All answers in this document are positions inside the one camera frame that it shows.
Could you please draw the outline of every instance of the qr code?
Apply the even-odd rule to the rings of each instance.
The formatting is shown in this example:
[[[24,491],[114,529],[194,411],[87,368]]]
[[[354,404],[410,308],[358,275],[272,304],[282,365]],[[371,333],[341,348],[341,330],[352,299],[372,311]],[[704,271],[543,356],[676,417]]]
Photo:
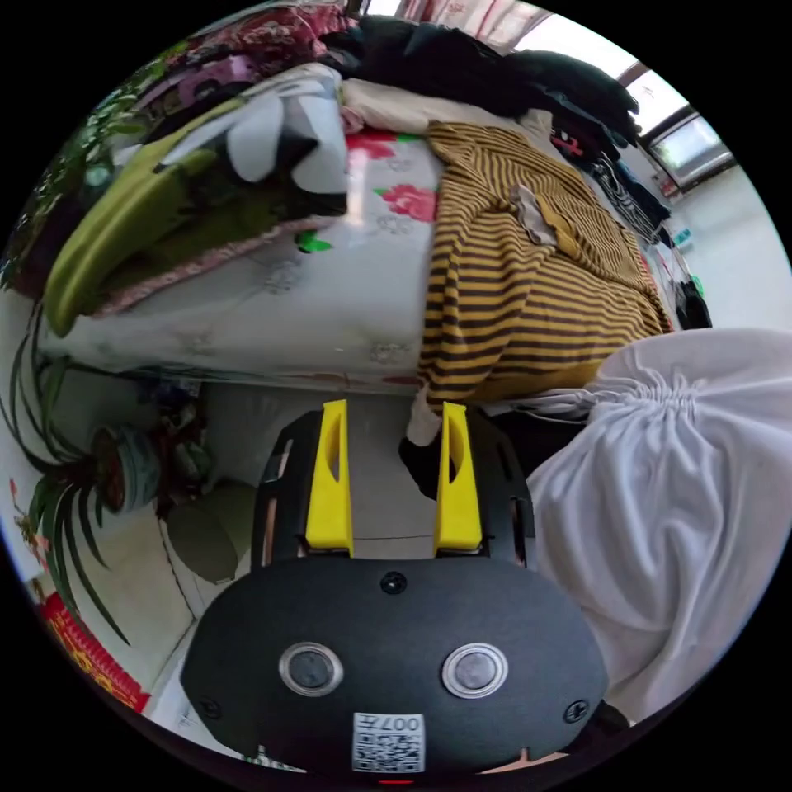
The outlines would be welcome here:
[[[423,715],[355,712],[352,770],[423,773]]]

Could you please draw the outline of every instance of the white cloth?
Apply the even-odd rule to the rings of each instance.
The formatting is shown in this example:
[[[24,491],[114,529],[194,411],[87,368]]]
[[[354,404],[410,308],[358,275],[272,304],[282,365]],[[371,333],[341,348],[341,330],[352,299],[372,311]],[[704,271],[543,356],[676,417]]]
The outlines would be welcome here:
[[[528,233],[531,242],[535,245],[550,245],[557,248],[559,238],[545,222],[545,216],[539,208],[533,191],[525,185],[515,185],[511,191],[511,199],[517,207],[517,219]]]
[[[415,446],[429,446],[440,431],[443,421],[439,415],[431,411],[427,403],[428,385],[418,391],[412,401],[410,423],[407,425],[407,439]]]
[[[608,701],[633,720],[712,668],[776,568],[792,524],[790,349],[770,330],[648,338],[586,389],[523,402],[592,410],[528,479],[536,565],[583,609]]]
[[[403,88],[366,80],[353,78],[344,81],[342,94],[344,107],[354,110],[368,126],[376,130],[424,135],[430,122],[442,121],[446,124],[497,126],[530,138],[539,129],[528,130],[510,118],[502,118],[475,105],[439,97],[424,97]],[[542,127],[541,132],[547,138],[548,146],[554,149],[550,143],[549,127]]]

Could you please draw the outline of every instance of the yellow and brown striped fabric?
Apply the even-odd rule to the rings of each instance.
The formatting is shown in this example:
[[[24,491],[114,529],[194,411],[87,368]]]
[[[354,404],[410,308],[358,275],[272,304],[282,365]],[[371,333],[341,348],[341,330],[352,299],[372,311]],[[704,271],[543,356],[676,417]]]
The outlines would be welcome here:
[[[419,365],[430,406],[580,387],[613,351],[666,332],[635,238],[576,171],[494,127],[432,123],[428,139],[447,163]],[[515,185],[558,247],[531,242]]]

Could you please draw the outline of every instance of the pillow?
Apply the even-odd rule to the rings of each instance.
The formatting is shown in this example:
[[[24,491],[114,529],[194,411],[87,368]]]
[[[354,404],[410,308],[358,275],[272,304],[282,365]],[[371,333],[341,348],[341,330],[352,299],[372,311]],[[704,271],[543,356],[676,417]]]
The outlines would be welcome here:
[[[346,80],[342,87],[343,105],[354,110],[367,126],[376,130],[387,130],[400,134],[424,135],[430,121],[442,121],[448,124],[477,124],[479,126],[497,126],[501,129],[526,134],[531,143],[544,134],[544,143],[554,153],[550,156],[560,158],[561,155],[550,143],[548,119],[543,116],[524,116],[527,126],[518,124],[510,118],[493,115],[481,107],[465,105],[451,99],[424,97],[402,88],[379,85],[365,80]]]

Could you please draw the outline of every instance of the pink floral fabric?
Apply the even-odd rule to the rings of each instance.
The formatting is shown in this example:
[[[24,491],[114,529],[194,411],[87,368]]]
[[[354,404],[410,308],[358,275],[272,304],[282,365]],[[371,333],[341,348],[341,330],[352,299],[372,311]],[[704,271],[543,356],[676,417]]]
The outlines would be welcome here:
[[[425,187],[399,184],[382,194],[395,215],[407,215],[422,223],[434,223],[437,211],[437,193]]]
[[[346,149],[350,158],[358,156],[356,152],[362,152],[368,159],[389,159],[396,156],[393,145],[389,144],[394,144],[397,140],[398,137],[390,132],[365,129],[360,134],[346,136]]]
[[[218,266],[229,262],[232,258],[244,256],[257,250],[288,233],[324,229],[336,220],[334,217],[308,217],[302,220],[292,220],[281,223],[271,231],[259,234],[257,237],[245,239],[243,242],[231,242],[223,247],[207,250],[191,262],[186,262],[174,267],[169,272],[143,280],[128,289],[114,292],[110,298],[93,314],[94,318],[119,314],[136,305],[141,300],[156,294],[168,286],[187,281],[204,272],[216,269]]]
[[[344,7],[344,2],[305,3],[256,11],[192,37],[187,52],[200,54],[227,45],[252,58],[263,77],[272,77],[324,55],[328,48],[319,41],[320,36],[355,26],[357,23],[344,15]]]

